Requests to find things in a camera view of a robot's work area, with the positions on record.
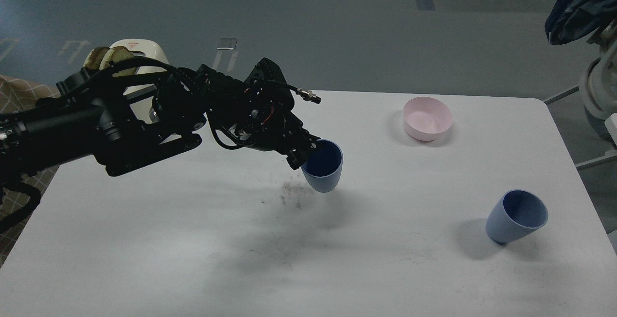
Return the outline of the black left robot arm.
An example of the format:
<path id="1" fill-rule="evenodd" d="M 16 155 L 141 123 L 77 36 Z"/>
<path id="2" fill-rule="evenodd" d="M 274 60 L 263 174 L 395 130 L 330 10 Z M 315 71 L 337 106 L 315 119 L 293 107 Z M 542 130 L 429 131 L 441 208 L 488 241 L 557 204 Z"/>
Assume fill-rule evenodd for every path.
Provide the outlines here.
<path id="1" fill-rule="evenodd" d="M 275 151 L 293 170 L 322 149 L 292 112 L 293 95 L 320 98 L 287 84 L 266 58 L 245 81 L 135 56 L 58 86 L 59 98 L 1 116 L 3 185 L 88 155 L 121 176 L 196 148 L 203 126 L 227 150 Z"/>

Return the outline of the white robot base right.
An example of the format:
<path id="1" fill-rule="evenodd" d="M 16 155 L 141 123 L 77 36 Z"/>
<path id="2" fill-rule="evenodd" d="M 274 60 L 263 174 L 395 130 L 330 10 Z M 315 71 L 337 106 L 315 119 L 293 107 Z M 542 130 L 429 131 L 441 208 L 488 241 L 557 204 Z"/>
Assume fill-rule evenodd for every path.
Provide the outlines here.
<path id="1" fill-rule="evenodd" d="M 596 133 L 616 144 L 617 69 L 616 29 L 599 28 L 588 43 L 600 47 L 600 56 L 583 73 L 580 91 L 588 120 Z"/>

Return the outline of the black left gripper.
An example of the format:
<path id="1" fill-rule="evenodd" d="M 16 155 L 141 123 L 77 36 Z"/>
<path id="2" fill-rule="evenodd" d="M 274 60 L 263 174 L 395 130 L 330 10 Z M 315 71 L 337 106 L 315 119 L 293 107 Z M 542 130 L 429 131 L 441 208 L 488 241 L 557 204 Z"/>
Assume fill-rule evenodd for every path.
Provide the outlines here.
<path id="1" fill-rule="evenodd" d="M 207 69 L 207 119 L 215 140 L 229 150 L 251 148 L 286 155 L 299 169 L 322 143 L 293 114 L 294 95 L 319 103 L 309 91 L 287 83 L 280 66 L 268 58 L 257 62 L 246 80 Z"/>

